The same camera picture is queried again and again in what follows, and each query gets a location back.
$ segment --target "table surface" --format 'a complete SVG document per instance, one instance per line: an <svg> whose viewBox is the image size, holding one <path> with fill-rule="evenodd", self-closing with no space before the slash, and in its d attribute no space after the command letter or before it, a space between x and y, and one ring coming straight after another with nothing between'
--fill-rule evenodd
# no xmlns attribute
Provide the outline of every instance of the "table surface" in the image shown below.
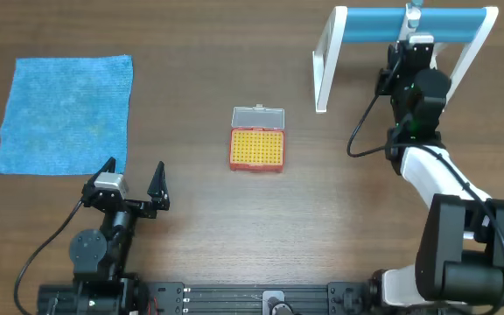
<svg viewBox="0 0 504 315"><path fill-rule="evenodd" d="M497 3L497 24L440 130L465 175L504 199L504 1ZM332 8L341 4L0 1L0 126L16 58L132 55L129 196L146 198L163 160L172 204L156 220L139 221L128 270L187 284L326 284L401 268L414 262L425 204L383 154L353 159L345 150L385 66L386 45L343 45L328 113L314 112L312 50ZM449 47L439 67L451 71L460 50ZM257 103L285 109L282 174L228 168L233 107ZM382 144L392 123L382 98L354 149ZM67 217L87 179L0 176L0 314L18 313L12 301L17 273ZM83 208L42 251L21 287L28 310L34 312L40 284L71 280L69 242L101 220L101 213Z"/></svg>

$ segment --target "open box lid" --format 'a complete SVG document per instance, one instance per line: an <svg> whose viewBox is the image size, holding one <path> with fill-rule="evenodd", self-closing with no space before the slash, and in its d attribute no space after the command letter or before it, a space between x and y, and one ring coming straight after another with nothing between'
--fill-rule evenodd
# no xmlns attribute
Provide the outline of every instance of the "open box lid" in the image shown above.
<svg viewBox="0 0 504 315"><path fill-rule="evenodd" d="M285 129L285 110L282 108L265 108L257 104L253 108L235 107L233 110L233 128Z"/></svg>

